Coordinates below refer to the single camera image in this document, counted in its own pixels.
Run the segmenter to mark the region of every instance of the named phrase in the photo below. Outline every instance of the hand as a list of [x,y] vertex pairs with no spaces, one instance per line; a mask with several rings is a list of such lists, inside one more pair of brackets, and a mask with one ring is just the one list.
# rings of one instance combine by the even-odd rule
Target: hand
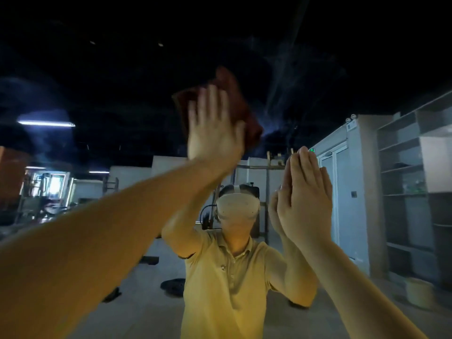
[[297,245],[331,241],[333,188],[315,153],[302,147],[290,157],[278,192],[281,226]]
[[200,90],[198,104],[189,102],[189,159],[217,161],[228,172],[234,169],[245,151],[245,123],[232,125],[229,114],[227,93],[218,93],[214,85],[208,92]]
[[270,222],[272,223],[272,226],[276,233],[278,233],[279,236],[286,236],[284,229],[281,226],[281,222],[279,221],[277,207],[278,191],[275,191],[272,195],[272,198],[270,199],[270,204],[268,205],[268,217],[270,218]]

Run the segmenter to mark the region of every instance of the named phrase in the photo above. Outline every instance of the dark red object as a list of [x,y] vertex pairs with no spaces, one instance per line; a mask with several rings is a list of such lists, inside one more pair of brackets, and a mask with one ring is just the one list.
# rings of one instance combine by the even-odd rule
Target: dark red object
[[[252,113],[248,103],[246,103],[234,74],[225,67],[220,66],[217,68],[216,78],[209,81],[209,84],[216,85],[219,89],[223,89],[227,92],[229,96],[230,118],[232,123],[236,123],[239,120],[245,121],[245,149],[255,146],[262,136],[263,128],[257,121],[256,116]],[[173,95],[173,100],[180,112],[182,126],[187,137],[189,134],[189,101],[196,101],[198,99],[199,89],[201,87],[202,86],[189,88]]]

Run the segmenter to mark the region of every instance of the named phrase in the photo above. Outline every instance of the bucket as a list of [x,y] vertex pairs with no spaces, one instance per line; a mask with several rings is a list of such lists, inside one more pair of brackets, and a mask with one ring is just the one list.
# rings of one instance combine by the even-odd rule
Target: bucket
[[420,308],[432,309],[435,306],[433,284],[418,278],[409,277],[405,280],[406,298]]

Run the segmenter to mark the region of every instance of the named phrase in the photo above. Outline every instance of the white vr headset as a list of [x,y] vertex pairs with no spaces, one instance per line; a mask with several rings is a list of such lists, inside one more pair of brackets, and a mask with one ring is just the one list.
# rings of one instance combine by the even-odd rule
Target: white vr headset
[[260,209],[260,200],[252,194],[242,193],[240,186],[234,186],[234,193],[225,194],[217,200],[220,220],[255,219]]

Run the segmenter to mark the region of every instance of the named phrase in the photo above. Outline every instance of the shirt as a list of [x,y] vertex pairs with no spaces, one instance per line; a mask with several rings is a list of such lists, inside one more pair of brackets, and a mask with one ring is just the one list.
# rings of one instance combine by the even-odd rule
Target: shirt
[[268,254],[281,254],[251,237],[234,257],[221,230],[200,230],[202,247],[185,261],[182,339],[257,339],[263,335]]

